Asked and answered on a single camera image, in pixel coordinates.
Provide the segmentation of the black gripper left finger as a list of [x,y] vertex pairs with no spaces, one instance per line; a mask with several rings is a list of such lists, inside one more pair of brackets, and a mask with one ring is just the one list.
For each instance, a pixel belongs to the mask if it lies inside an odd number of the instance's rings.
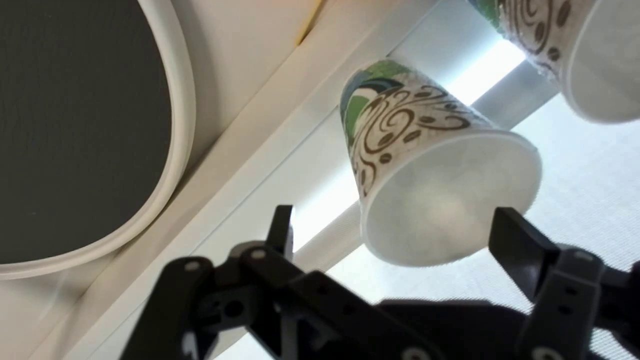
[[276,360],[440,360],[410,326],[314,269],[293,264],[293,208],[274,209],[268,236],[169,262],[121,360],[207,360],[219,336],[245,328]]

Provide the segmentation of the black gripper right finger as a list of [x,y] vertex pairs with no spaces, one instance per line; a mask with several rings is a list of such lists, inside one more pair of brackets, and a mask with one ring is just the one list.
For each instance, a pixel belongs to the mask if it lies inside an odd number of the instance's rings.
[[629,271],[610,268],[589,250],[553,241],[515,208],[495,209],[488,250],[533,301],[519,360],[597,360],[597,328],[640,353],[640,262]]

